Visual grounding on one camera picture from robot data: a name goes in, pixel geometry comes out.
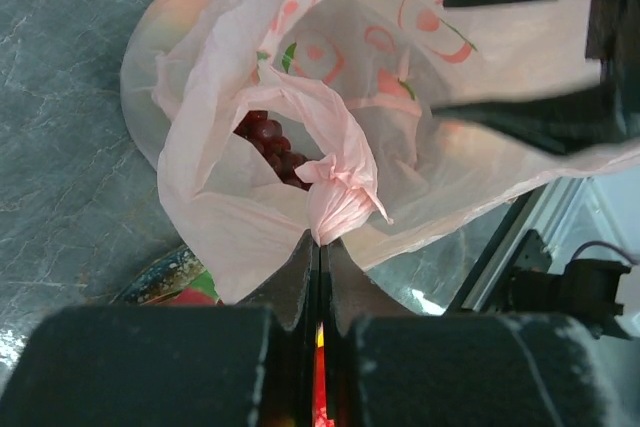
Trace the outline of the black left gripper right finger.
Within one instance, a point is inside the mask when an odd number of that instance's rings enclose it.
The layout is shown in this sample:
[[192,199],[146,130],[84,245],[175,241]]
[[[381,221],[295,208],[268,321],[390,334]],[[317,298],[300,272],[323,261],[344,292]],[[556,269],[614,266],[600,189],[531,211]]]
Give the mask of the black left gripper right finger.
[[635,426],[579,320],[557,312],[419,316],[341,243],[320,260],[327,412],[338,426]]

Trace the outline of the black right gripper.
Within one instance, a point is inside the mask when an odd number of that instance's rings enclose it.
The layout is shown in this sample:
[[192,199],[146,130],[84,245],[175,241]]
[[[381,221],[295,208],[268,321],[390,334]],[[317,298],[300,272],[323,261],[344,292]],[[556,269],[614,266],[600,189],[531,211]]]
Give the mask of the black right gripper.
[[[444,0],[469,8],[543,0]],[[550,155],[576,155],[639,136],[639,0],[591,0],[585,57],[600,84],[557,96],[486,100],[433,109],[433,116],[504,134]]]

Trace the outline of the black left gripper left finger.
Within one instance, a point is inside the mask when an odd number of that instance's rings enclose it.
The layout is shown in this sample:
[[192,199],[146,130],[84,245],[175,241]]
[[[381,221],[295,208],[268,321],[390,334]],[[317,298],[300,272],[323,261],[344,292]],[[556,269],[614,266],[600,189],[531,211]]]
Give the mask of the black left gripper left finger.
[[77,306],[29,337],[5,426],[309,426],[314,242],[226,306]]

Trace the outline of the red fake dragon fruit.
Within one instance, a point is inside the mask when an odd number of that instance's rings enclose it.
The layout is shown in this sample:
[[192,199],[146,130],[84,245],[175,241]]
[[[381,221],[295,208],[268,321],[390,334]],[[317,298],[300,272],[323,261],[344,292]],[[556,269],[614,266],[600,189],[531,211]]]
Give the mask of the red fake dragon fruit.
[[169,306],[216,306],[221,303],[213,277],[207,271],[196,277],[181,291],[172,293],[159,302],[160,305]]

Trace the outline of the pink plastic bag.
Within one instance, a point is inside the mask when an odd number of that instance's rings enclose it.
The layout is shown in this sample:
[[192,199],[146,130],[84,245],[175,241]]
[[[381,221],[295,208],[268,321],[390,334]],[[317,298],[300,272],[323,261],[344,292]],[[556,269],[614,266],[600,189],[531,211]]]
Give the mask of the pink plastic bag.
[[[122,109],[183,241],[235,303],[310,231],[361,268],[417,250],[559,177],[634,167],[639,146],[554,159],[486,130],[440,124],[438,104],[538,96],[594,81],[589,0],[447,10],[443,0],[208,0],[166,50],[142,38]],[[251,110],[308,158],[283,183],[242,137]]]

